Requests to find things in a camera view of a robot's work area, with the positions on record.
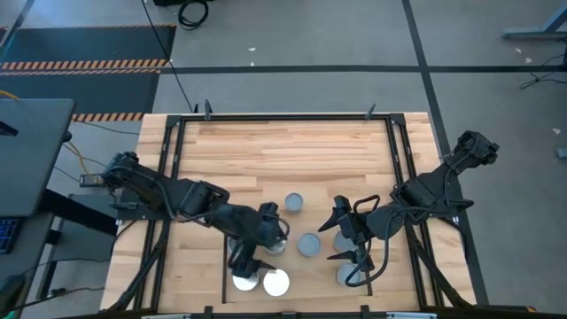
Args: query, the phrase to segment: cylindrical container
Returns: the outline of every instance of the cylindrical container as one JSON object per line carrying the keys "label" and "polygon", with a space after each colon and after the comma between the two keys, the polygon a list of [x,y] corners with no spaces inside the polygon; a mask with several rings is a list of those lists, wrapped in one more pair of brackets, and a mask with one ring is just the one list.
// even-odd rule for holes
{"label": "cylindrical container", "polygon": [[290,278],[281,269],[270,270],[264,276],[264,289],[272,297],[283,296],[290,288]]}
{"label": "cylindrical container", "polygon": [[314,257],[321,251],[321,240],[316,234],[307,233],[298,242],[299,252],[306,257]]}
{"label": "cylindrical container", "polygon": [[249,292],[250,290],[256,288],[259,282],[260,277],[258,276],[258,273],[252,274],[250,278],[241,278],[232,275],[232,283],[234,283],[236,288],[242,292]]}
{"label": "cylindrical container", "polygon": [[[353,272],[355,268],[356,265],[350,262],[340,265],[337,270],[337,284],[346,287],[345,280],[348,277],[348,275],[350,275],[350,273]],[[360,282],[361,280],[362,280],[362,273],[360,271],[357,271],[354,274],[354,276],[351,278],[351,280],[349,280],[349,283],[354,284]]]}
{"label": "cylindrical container", "polygon": [[303,198],[298,193],[291,193],[285,197],[285,209],[289,214],[299,214],[303,208]]}
{"label": "cylindrical container", "polygon": [[285,246],[287,245],[287,240],[282,240],[281,242],[271,246],[271,247],[264,247],[264,250],[267,254],[272,256],[279,256],[285,251]]}
{"label": "cylindrical container", "polygon": [[344,253],[353,251],[354,244],[352,240],[344,238],[343,234],[339,230],[337,235],[335,235],[335,238],[333,239],[333,248],[335,248],[335,251],[337,251],[337,253]]}

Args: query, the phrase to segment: gray cup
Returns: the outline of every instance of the gray cup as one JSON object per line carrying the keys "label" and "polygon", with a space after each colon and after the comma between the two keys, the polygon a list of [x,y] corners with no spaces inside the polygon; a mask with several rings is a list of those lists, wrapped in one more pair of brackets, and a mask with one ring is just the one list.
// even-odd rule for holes
{"label": "gray cup", "polygon": [[298,249],[305,257],[314,257],[321,251],[321,240],[316,234],[307,233],[299,240]]}
{"label": "gray cup", "polygon": [[291,193],[285,197],[285,209],[290,214],[298,214],[303,208],[303,198],[298,193]]}

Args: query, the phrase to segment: black floor mat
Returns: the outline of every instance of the black floor mat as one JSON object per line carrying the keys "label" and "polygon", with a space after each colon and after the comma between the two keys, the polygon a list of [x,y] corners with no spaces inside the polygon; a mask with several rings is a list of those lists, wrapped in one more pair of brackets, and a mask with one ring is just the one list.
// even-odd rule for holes
{"label": "black floor mat", "polygon": [[4,38],[4,35],[8,32],[8,27],[0,27],[0,42]]}
{"label": "black floor mat", "polygon": [[[156,30],[170,54],[175,27]],[[4,63],[165,58],[151,27],[20,29],[6,49]]]}
{"label": "black floor mat", "polygon": [[0,88],[19,98],[71,98],[77,103],[75,113],[87,114],[76,115],[79,121],[135,121],[142,113],[151,112],[158,86],[157,72],[136,69],[0,73]]}
{"label": "black floor mat", "polygon": [[[175,25],[156,31],[170,54]],[[149,26],[62,27],[18,30],[0,62],[0,88],[20,98],[72,98],[76,121],[137,121],[167,58]]]}

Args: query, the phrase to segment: power cord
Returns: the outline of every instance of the power cord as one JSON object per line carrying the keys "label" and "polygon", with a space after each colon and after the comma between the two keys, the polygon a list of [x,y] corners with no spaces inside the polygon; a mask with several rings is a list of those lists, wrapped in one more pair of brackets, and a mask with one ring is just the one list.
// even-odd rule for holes
{"label": "power cord", "polygon": [[73,154],[75,154],[78,158],[79,158],[79,164],[81,165],[82,171],[85,172],[86,175],[88,176],[92,176],[92,174],[89,172],[89,170],[87,169],[87,167],[85,166],[85,162],[84,162],[84,158],[81,155],[81,152],[79,151],[79,149],[73,144],[73,142],[68,141],[69,145],[71,145],[71,148],[73,149],[71,152]]}
{"label": "power cord", "polygon": [[[67,148],[67,150],[69,150],[74,156],[77,156],[77,157],[79,156],[79,154],[78,154],[77,152],[75,152],[71,147],[69,147],[69,146],[67,146],[67,145],[65,145],[65,144],[63,144],[63,146],[64,146],[65,148]],[[100,166],[102,166],[102,167],[106,167],[106,165],[105,165],[104,163],[102,163],[102,162],[100,162],[100,161],[98,161],[98,160],[96,160],[96,159],[91,159],[91,158],[84,157],[84,156],[82,156],[82,159],[83,159],[83,160],[87,160],[87,161],[89,161],[89,162],[93,162],[93,163],[98,164],[98,165],[100,165]]]}
{"label": "power cord", "polygon": [[48,297],[44,300],[36,300],[36,301],[29,302],[25,305],[6,309],[6,310],[3,310],[3,313],[10,314],[12,311],[21,310],[25,307],[31,307],[31,306],[43,303],[45,301],[54,300],[56,298],[66,296],[66,295],[74,293],[74,292],[83,292],[83,291],[98,292],[98,291],[102,291],[103,289],[104,289],[104,287],[100,287],[100,288],[82,287],[82,288],[76,288],[76,289],[71,289],[71,290],[58,290],[57,294],[54,294],[53,296],[50,296],[50,297]]}
{"label": "power cord", "polygon": [[[205,13],[203,13],[203,16],[197,22],[190,21],[190,20],[186,19],[185,17],[183,17],[183,14],[185,13],[185,9],[187,9],[187,7],[190,4],[201,4],[205,8]],[[203,22],[205,22],[205,20],[206,20],[206,18],[208,18],[208,16],[209,16],[209,5],[206,3],[206,0],[188,0],[188,1],[185,1],[185,3],[182,4],[181,8],[179,8],[179,12],[177,13],[179,25],[181,26],[181,28],[183,28],[184,30],[187,30],[187,31],[192,31],[192,30],[195,30],[198,27],[201,27],[201,25],[203,24]]]}
{"label": "power cord", "polygon": [[20,273],[20,275],[21,275],[21,276],[24,276],[26,273],[28,273],[28,272],[30,272],[30,271],[32,271],[32,270],[34,270],[34,269],[40,268],[41,266],[48,265],[48,264],[50,264],[50,263],[52,263],[52,262],[59,262],[59,261],[93,261],[93,262],[107,262],[107,261],[110,261],[110,260],[95,260],[95,259],[91,259],[91,258],[81,258],[81,257],[77,257],[77,258],[65,258],[65,259],[60,259],[60,260],[56,260],[56,261],[47,261],[47,262],[38,264],[38,265],[33,266],[32,268],[29,268],[28,270],[26,270],[26,271]]}
{"label": "power cord", "polygon": [[[562,41],[563,43],[567,44],[567,37],[565,37],[565,38],[563,38],[559,41]],[[564,54],[560,54],[560,55],[554,56],[552,58],[549,58],[541,66],[546,65],[547,63],[555,60],[556,58],[562,58],[563,59],[563,62],[559,67],[563,68],[565,71],[567,71],[567,47],[565,47],[565,53]],[[538,82],[555,82],[555,83],[559,83],[559,84],[567,84],[567,81],[562,81],[562,80],[557,80],[557,79],[548,79],[549,76],[551,76],[555,73],[557,73],[557,71],[550,72],[550,73],[542,75],[542,76],[538,76],[538,75],[534,74],[533,72],[530,72],[530,75],[533,76],[534,79],[530,80],[528,82],[522,83],[520,85],[519,89],[527,89],[527,88],[531,87],[533,84],[538,83]]]}
{"label": "power cord", "polygon": [[105,129],[105,130],[107,130],[107,131],[110,131],[110,132],[114,132],[114,133],[120,133],[120,134],[128,134],[128,135],[140,136],[140,134],[139,134],[139,133],[134,133],[134,132],[126,132],[126,131],[120,131],[120,130],[117,130],[117,129],[112,129],[112,128],[105,128],[104,126],[101,126],[101,125],[97,125],[97,124],[93,124],[93,123],[82,122],[82,121],[77,121],[76,123],[81,123],[81,124],[84,124],[84,125],[90,125],[90,126],[92,126],[92,127],[95,127],[95,128],[101,128],[101,129]]}
{"label": "power cord", "polygon": [[179,81],[179,76],[177,75],[177,71],[175,70],[174,63],[172,62],[169,54],[167,54],[167,50],[166,50],[165,45],[163,45],[163,42],[159,38],[158,30],[156,30],[156,27],[153,25],[153,21],[151,21],[150,13],[148,13],[148,7],[145,5],[144,0],[140,0],[140,2],[142,2],[142,6],[144,7],[145,15],[148,17],[148,21],[150,21],[151,29],[153,30],[153,33],[156,35],[156,39],[158,39],[159,47],[161,47],[161,50],[163,51],[164,56],[167,58],[167,61],[169,62],[169,65],[171,66],[171,70],[174,72],[175,79],[177,80],[177,85],[179,85],[179,89],[181,90],[183,97],[185,98],[185,102],[187,102],[187,106],[189,107],[189,111],[191,113],[193,113],[193,106],[191,106],[191,103],[189,102],[189,98],[187,97],[187,94],[185,94],[185,89],[183,89],[183,86],[181,85],[181,82]]}
{"label": "power cord", "polygon": [[113,244],[110,246],[110,253],[113,253],[114,245],[116,245],[116,242],[118,241],[120,235],[122,235],[126,230],[128,230],[132,225],[134,225],[135,222],[137,221],[130,222],[130,224],[126,225],[126,227],[124,227],[118,234],[116,234],[116,237],[113,240]]}

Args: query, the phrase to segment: desk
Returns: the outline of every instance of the desk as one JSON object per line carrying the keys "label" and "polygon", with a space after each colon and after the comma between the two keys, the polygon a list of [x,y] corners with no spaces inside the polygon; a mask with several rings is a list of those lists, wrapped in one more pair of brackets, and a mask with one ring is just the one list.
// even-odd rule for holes
{"label": "desk", "polygon": [[[0,99],[0,121],[12,132],[0,135],[0,217],[22,224],[12,251],[0,255],[0,276],[32,269],[16,306],[27,297],[45,244],[58,241],[60,233],[51,229],[54,215],[107,234],[116,231],[112,217],[46,189],[73,110],[70,99]],[[42,281],[38,299],[46,297],[49,281]]]}
{"label": "desk", "polygon": [[[417,173],[439,164],[427,113],[373,116],[386,121],[365,121],[360,113],[212,114],[211,121],[192,114],[183,116],[188,119],[183,125],[171,128],[167,141],[166,122],[171,126],[173,116],[146,115],[136,148],[142,165],[158,170],[160,153],[166,150],[161,165],[166,175],[215,183],[230,191],[231,203],[258,207],[261,202],[275,201],[284,207],[285,195],[292,191],[302,194],[306,203],[297,216],[281,212],[291,224],[284,256],[268,259],[261,249],[256,253],[290,273],[290,290],[280,298],[270,298],[261,286],[253,292],[234,289],[230,274],[223,275],[226,247],[220,232],[192,223],[172,223],[159,287],[159,312],[202,313],[205,306],[212,306],[215,313],[358,312],[361,305],[368,305],[370,311],[417,310],[404,230],[392,238],[390,264],[372,284],[371,296],[364,289],[335,284],[340,262],[325,260],[334,254],[335,230],[319,234],[322,252],[317,257],[302,259],[295,251],[303,233],[316,232],[328,219],[334,196],[341,194],[355,201],[377,193],[381,205],[389,202],[388,194],[397,182],[394,160],[400,163],[403,179],[409,178],[402,125],[393,126],[390,133],[392,124],[405,119],[403,127]],[[395,150],[391,149],[391,136]],[[428,225],[440,270],[468,302],[474,303],[458,232],[437,220],[428,221]],[[147,222],[138,222],[114,247],[101,308],[118,299],[139,269],[146,229]],[[371,256],[377,265],[383,259],[383,248],[384,242],[373,242]],[[429,275],[423,266],[421,271],[427,302],[434,305]],[[154,277],[155,272],[150,273],[146,282],[143,307],[150,306],[148,292]]]}

